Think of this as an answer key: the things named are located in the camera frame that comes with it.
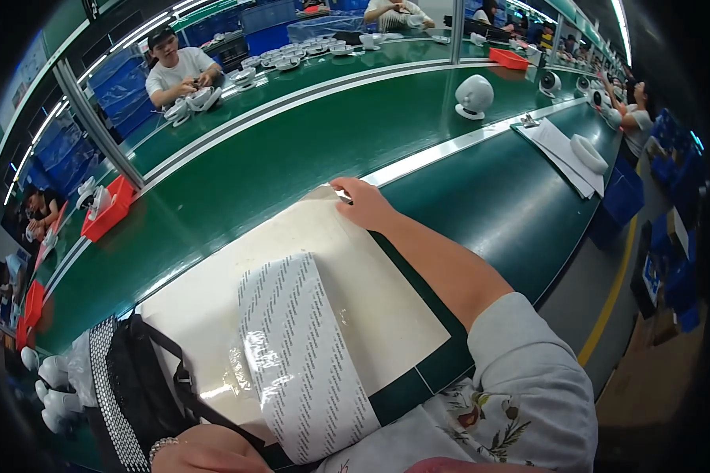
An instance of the paper document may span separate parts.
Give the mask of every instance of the paper document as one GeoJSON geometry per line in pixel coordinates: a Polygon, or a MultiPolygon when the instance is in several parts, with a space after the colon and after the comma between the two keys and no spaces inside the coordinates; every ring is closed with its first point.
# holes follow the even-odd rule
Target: paper document
{"type": "Polygon", "coordinates": [[[539,145],[539,147],[547,149],[550,153],[556,155],[562,162],[567,164],[577,175],[584,179],[600,197],[605,196],[605,181],[603,175],[595,173],[578,159],[578,156],[576,156],[571,149],[570,138],[563,135],[547,118],[543,118],[540,121],[539,127],[533,129],[536,131],[531,135],[531,139],[539,145]]]}
{"type": "Polygon", "coordinates": [[[563,175],[566,176],[566,179],[573,184],[573,186],[576,188],[576,191],[578,192],[578,195],[581,196],[582,199],[591,199],[591,197],[594,195],[594,188],[589,185],[588,182],[586,182],[581,176],[579,176],[576,171],[571,169],[571,166],[565,163],[565,161],[561,160],[558,156],[550,152],[546,147],[539,146],[539,144],[534,140],[534,135],[538,134],[538,129],[541,127],[534,127],[534,128],[525,128],[525,127],[520,127],[518,128],[518,131],[526,135],[536,146],[539,147],[539,149],[542,150],[542,152],[549,158],[552,163],[557,166],[558,169],[560,169],[560,172],[563,173],[563,175]]]}
{"type": "Polygon", "coordinates": [[[293,462],[325,458],[381,427],[312,253],[246,272],[238,299],[260,411],[293,462]]]}

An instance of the adhesive sheet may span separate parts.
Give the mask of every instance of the adhesive sheet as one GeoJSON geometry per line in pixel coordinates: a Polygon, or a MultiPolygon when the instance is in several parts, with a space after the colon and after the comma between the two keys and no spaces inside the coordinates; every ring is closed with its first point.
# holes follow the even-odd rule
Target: adhesive sheet
{"type": "Polygon", "coordinates": [[[240,333],[260,411],[289,458],[326,458],[380,427],[312,253],[247,271],[240,333]]]}
{"type": "MultiPolygon", "coordinates": [[[[339,196],[318,187],[147,298],[142,317],[184,350],[200,398],[247,431],[276,442],[249,374],[237,369],[237,289],[248,270],[311,252],[337,326],[367,396],[450,339],[400,270],[366,230],[336,211],[339,196]]],[[[185,267],[191,263],[185,261],[185,267]]],[[[178,363],[163,353],[169,378],[178,363]]]]}

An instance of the white t-shirt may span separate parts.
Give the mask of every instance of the white t-shirt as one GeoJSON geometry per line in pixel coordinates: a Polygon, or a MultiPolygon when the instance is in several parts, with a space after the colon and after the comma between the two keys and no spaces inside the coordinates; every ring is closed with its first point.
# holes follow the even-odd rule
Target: white t-shirt
{"type": "Polygon", "coordinates": [[[631,115],[637,121],[639,127],[623,127],[624,137],[628,149],[634,153],[634,156],[639,157],[646,140],[650,139],[652,132],[652,119],[646,110],[637,110],[636,104],[626,106],[626,115],[631,115]]]}
{"type": "Polygon", "coordinates": [[[200,73],[216,63],[200,48],[181,48],[176,53],[179,55],[179,62],[174,67],[165,67],[159,62],[150,71],[148,80],[144,83],[148,95],[171,89],[187,77],[197,79],[200,73]]]}
{"type": "Polygon", "coordinates": [[[483,10],[477,10],[476,13],[473,14],[472,19],[476,21],[491,23],[491,21],[489,21],[489,17],[487,16],[487,12],[483,10]]]}
{"type": "Polygon", "coordinates": [[[591,381],[522,294],[507,294],[486,309],[468,334],[468,348],[473,380],[455,383],[335,453],[317,472],[404,473],[436,457],[592,471],[591,381]]]}
{"type": "MultiPolygon", "coordinates": [[[[427,14],[421,10],[421,8],[413,2],[402,2],[405,5],[405,9],[414,15],[423,15],[423,20],[431,20],[427,14]]],[[[378,10],[381,7],[386,7],[388,5],[394,5],[389,0],[371,0],[368,2],[368,7],[366,8],[366,13],[369,11],[378,10]]],[[[379,17],[379,31],[388,31],[400,27],[408,27],[407,19],[409,14],[400,14],[394,10],[389,10],[379,17]]]]}

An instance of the metal clip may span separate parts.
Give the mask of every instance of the metal clip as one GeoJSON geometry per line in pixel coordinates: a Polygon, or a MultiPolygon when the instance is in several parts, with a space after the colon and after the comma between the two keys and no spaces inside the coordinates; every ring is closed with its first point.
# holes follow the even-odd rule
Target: metal clip
{"type": "Polygon", "coordinates": [[[523,118],[521,118],[521,123],[523,124],[524,128],[539,127],[539,122],[531,118],[531,115],[529,114],[526,114],[523,118]]]}

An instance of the metal post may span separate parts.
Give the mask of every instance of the metal post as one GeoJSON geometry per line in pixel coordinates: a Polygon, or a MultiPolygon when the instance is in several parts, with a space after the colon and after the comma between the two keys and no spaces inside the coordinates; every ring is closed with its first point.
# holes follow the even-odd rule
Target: metal post
{"type": "Polygon", "coordinates": [[[450,62],[460,63],[460,46],[463,44],[463,28],[465,27],[465,3],[454,0],[452,10],[452,34],[450,35],[450,62]]]}
{"type": "Polygon", "coordinates": [[[126,156],[123,155],[108,130],[97,118],[97,114],[76,84],[76,77],[71,72],[71,67],[66,58],[58,61],[58,64],[53,68],[53,74],[55,74],[60,89],[64,91],[64,94],[71,102],[71,106],[76,111],[76,116],[82,122],[95,145],[103,151],[110,163],[113,164],[124,179],[129,181],[135,191],[141,191],[142,187],[144,187],[144,177],[126,159],[126,156]]]}
{"type": "Polygon", "coordinates": [[[562,14],[557,14],[557,25],[555,26],[555,37],[552,38],[552,51],[549,52],[549,63],[555,63],[557,54],[555,52],[560,47],[560,35],[562,34],[562,25],[566,23],[566,19],[562,14]]]}

